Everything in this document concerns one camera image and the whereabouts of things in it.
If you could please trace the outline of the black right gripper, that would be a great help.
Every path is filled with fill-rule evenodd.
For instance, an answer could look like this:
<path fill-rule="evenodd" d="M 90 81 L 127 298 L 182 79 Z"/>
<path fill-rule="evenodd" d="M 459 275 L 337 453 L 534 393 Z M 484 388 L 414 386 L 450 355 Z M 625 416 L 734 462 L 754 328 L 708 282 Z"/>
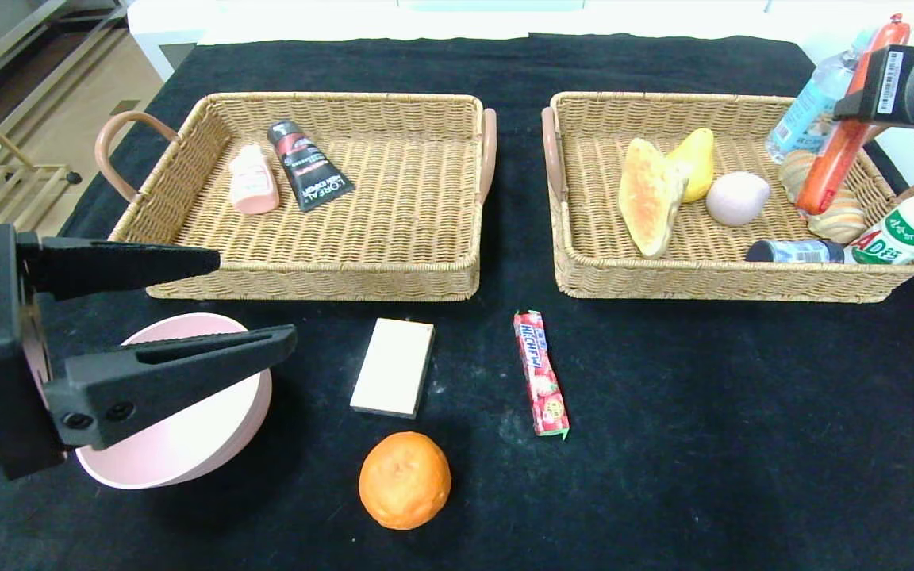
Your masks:
<path fill-rule="evenodd" d="M 835 102 L 833 117 L 914 127 L 914 47 L 893 44 L 874 53 L 866 87 Z"/>

